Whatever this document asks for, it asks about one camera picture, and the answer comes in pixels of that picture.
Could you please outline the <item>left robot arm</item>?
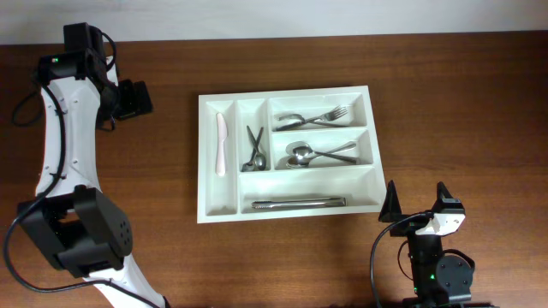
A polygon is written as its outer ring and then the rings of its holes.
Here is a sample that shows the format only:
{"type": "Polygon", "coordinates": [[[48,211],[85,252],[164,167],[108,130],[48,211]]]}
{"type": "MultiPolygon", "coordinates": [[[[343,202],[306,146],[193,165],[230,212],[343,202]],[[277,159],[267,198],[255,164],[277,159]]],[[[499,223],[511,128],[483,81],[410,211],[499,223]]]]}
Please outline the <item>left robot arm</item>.
{"type": "Polygon", "coordinates": [[[146,84],[119,80],[112,39],[85,22],[63,28],[64,51],[37,67],[45,112],[45,154],[35,199],[19,204],[21,226],[48,263],[74,288],[95,286],[115,307],[166,307],[132,255],[126,214],[102,193],[95,135],[108,122],[152,112],[146,84]]]}

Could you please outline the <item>steel kitchen tongs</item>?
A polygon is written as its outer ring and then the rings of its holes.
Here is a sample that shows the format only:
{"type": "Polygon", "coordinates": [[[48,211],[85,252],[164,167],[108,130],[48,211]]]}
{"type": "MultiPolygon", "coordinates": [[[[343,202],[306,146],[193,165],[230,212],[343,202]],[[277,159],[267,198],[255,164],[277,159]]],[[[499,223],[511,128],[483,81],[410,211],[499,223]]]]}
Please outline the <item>steel kitchen tongs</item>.
{"type": "Polygon", "coordinates": [[[298,208],[329,208],[347,205],[344,197],[313,198],[285,201],[255,201],[251,206],[255,210],[298,209],[298,208]]]}

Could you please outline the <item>steel tablespoon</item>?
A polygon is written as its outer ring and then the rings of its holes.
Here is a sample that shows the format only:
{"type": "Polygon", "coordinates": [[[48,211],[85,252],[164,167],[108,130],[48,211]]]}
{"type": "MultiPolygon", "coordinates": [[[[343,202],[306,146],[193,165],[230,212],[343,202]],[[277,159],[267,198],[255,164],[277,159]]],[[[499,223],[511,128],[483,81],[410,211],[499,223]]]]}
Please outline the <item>steel tablespoon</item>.
{"type": "Polygon", "coordinates": [[[296,141],[286,146],[286,152],[289,154],[286,166],[290,169],[307,168],[312,160],[318,157],[328,157],[345,163],[357,164],[356,157],[339,155],[339,152],[353,150],[356,146],[355,142],[348,142],[330,151],[315,151],[308,143],[296,141]]]}
{"type": "Polygon", "coordinates": [[[355,144],[349,144],[341,146],[329,152],[314,151],[309,146],[298,146],[293,150],[293,157],[288,160],[288,165],[290,166],[299,166],[299,167],[308,167],[311,161],[317,157],[328,157],[336,159],[345,163],[357,164],[359,159],[356,157],[346,157],[339,155],[339,152],[352,150],[355,148],[355,144]]]}

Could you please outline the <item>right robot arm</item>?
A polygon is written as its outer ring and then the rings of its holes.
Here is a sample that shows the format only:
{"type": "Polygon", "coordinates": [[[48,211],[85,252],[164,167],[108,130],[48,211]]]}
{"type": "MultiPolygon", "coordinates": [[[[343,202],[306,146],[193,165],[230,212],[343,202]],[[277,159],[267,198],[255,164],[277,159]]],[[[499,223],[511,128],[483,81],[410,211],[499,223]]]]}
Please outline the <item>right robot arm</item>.
{"type": "Polygon", "coordinates": [[[373,242],[370,256],[370,282],[377,306],[380,297],[374,282],[374,258],[385,234],[404,237],[414,284],[413,298],[402,300],[404,307],[491,307],[490,302],[473,302],[475,262],[456,249],[444,249],[442,238],[455,233],[466,217],[460,199],[453,197],[445,184],[437,184],[436,200],[430,210],[411,215],[402,208],[393,181],[389,181],[378,220],[388,227],[373,242]]]}

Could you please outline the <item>pink plastic knife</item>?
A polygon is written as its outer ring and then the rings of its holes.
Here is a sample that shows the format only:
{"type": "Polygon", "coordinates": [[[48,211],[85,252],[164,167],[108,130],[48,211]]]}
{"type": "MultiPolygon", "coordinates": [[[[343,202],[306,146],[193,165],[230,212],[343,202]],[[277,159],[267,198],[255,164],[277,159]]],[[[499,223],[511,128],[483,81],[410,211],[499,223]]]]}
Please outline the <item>pink plastic knife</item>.
{"type": "Polygon", "coordinates": [[[217,118],[217,161],[216,161],[216,174],[218,176],[225,176],[226,174],[226,162],[225,162],[225,150],[224,141],[228,137],[228,127],[226,121],[221,113],[216,114],[217,118]]]}

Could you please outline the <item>steel teaspoon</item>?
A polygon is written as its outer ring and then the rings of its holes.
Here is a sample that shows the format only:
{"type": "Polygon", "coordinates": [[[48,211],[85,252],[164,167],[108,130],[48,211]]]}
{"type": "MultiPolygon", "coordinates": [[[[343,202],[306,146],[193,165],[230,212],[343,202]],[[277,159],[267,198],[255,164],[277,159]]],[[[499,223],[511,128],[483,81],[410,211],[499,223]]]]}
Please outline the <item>steel teaspoon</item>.
{"type": "Polygon", "coordinates": [[[254,150],[253,154],[253,166],[255,170],[263,171],[266,169],[266,157],[265,154],[263,154],[259,149],[259,144],[262,138],[264,129],[261,128],[259,130],[259,134],[257,137],[254,137],[250,127],[247,127],[248,136],[251,138],[252,146],[254,150]]]}
{"type": "Polygon", "coordinates": [[[244,163],[242,165],[242,167],[241,167],[242,172],[258,171],[258,170],[255,170],[254,166],[253,166],[253,154],[254,154],[254,150],[252,150],[252,155],[251,155],[250,160],[247,163],[244,163]]]}

